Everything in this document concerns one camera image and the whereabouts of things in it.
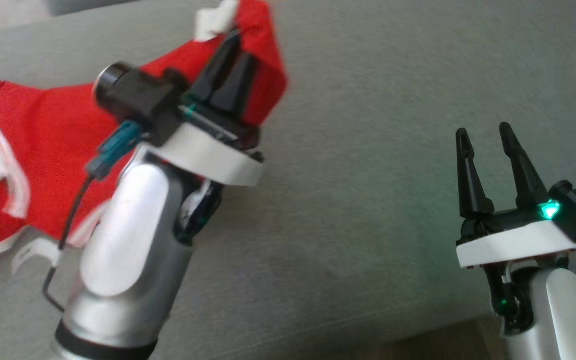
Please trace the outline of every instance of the gray sofa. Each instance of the gray sofa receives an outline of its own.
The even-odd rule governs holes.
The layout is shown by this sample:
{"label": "gray sofa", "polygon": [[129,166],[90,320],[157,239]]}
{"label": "gray sofa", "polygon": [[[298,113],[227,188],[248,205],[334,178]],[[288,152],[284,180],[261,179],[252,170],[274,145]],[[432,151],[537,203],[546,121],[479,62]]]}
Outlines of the gray sofa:
{"label": "gray sofa", "polygon": [[[148,62],[190,39],[206,4],[140,1],[0,30],[0,78],[57,87]],[[489,312],[484,273],[455,255],[455,131],[469,130],[498,209],[515,197],[502,121],[548,187],[576,186],[576,1],[275,8],[290,88],[263,127],[266,173],[226,191],[156,356],[318,358]],[[79,254],[54,282],[62,301]],[[11,257],[0,256],[0,360],[40,359],[60,318],[40,294],[49,265],[11,277]]]}

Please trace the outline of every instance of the teal connector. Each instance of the teal connector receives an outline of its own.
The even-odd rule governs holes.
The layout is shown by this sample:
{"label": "teal connector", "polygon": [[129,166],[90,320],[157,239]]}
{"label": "teal connector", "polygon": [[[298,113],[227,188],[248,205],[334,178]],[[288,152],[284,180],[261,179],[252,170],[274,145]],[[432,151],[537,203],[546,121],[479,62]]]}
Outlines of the teal connector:
{"label": "teal connector", "polygon": [[96,150],[99,155],[86,164],[86,171],[103,180],[113,166],[142,141],[142,127],[134,121],[124,121]]}

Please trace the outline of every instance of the robotic arm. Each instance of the robotic arm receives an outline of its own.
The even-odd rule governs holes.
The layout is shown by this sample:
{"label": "robotic arm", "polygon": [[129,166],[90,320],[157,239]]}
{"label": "robotic arm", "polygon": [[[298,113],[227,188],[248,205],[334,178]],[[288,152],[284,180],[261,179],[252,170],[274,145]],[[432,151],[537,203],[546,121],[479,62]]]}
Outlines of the robotic arm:
{"label": "robotic arm", "polygon": [[234,30],[192,86],[172,69],[153,77],[119,63],[101,73],[96,101],[121,125],[86,170],[103,178],[142,142],[82,255],[56,359],[150,358],[222,189],[261,177],[259,129],[242,122],[255,64]]}
{"label": "robotic arm", "polygon": [[[576,189],[566,180],[550,191],[508,123],[499,127],[517,189],[516,209],[495,212],[474,164],[466,129],[457,131],[459,212],[457,241],[463,268],[486,272],[494,313],[514,360],[576,359]],[[514,269],[518,264],[536,266]]]}

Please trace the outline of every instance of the green light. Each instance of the green light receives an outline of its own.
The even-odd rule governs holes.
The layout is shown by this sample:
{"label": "green light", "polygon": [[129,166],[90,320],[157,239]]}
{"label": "green light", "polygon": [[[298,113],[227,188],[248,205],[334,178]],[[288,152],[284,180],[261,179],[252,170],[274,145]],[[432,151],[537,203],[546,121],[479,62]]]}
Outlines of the green light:
{"label": "green light", "polygon": [[547,203],[539,205],[539,208],[541,209],[544,218],[552,220],[555,217],[555,214],[560,210],[560,203],[550,200]]}

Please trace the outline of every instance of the gray cushion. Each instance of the gray cushion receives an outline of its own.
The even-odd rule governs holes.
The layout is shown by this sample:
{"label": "gray cushion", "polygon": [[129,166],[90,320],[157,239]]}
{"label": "gray cushion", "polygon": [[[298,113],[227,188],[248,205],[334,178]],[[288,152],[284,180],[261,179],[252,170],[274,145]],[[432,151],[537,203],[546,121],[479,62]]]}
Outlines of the gray cushion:
{"label": "gray cushion", "polygon": [[[197,243],[157,355],[305,358],[489,312],[460,269],[455,131],[498,209],[514,206],[512,124],[544,182],[576,186],[576,3],[290,0],[276,31],[290,89],[263,128],[262,183],[228,189]],[[204,0],[149,0],[0,30],[0,78],[91,82],[193,35]],[[69,251],[55,281],[64,299]],[[45,262],[0,257],[0,360],[45,354],[59,321]],[[576,269],[576,255],[573,258]]]}

